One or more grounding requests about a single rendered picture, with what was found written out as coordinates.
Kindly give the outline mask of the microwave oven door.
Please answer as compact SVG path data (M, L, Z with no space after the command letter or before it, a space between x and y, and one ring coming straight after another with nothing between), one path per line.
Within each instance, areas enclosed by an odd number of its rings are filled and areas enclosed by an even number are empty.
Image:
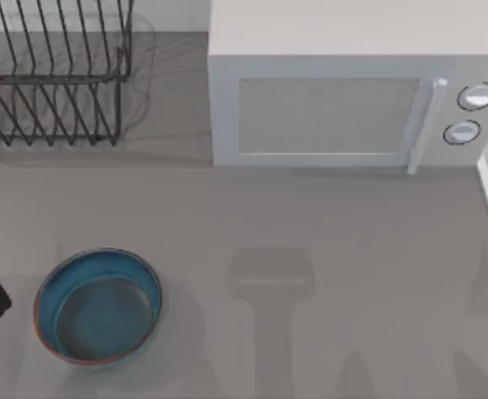
M431 89L400 57L210 56L214 162L403 167Z

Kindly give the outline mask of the blue bowl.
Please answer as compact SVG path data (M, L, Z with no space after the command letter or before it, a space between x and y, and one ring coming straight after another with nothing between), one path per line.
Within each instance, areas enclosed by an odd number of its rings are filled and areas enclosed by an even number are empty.
M63 260L43 279L33 325L54 357L102 367L130 357L149 340L162 303L159 276L142 257L92 249Z

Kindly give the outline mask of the pale microwave oven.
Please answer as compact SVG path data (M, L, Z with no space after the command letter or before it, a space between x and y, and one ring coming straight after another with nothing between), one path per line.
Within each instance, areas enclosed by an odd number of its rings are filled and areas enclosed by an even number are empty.
M212 0L210 56L400 57L449 84L421 167L469 167L488 142L488 107L457 96L488 82L488 0ZM448 145L444 130L473 120L480 135Z

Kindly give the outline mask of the small microwave knob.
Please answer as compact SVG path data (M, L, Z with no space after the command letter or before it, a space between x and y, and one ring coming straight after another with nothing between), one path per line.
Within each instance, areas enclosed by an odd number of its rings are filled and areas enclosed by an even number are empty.
M473 120L449 125L443 132L443 140L448 145L466 145L474 141L481 133L481 125Z

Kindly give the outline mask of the large microwave knob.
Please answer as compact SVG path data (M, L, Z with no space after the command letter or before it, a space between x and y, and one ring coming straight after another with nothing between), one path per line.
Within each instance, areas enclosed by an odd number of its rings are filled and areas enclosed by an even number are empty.
M478 111L488 107L488 82L464 87L457 96L457 105L465 111Z

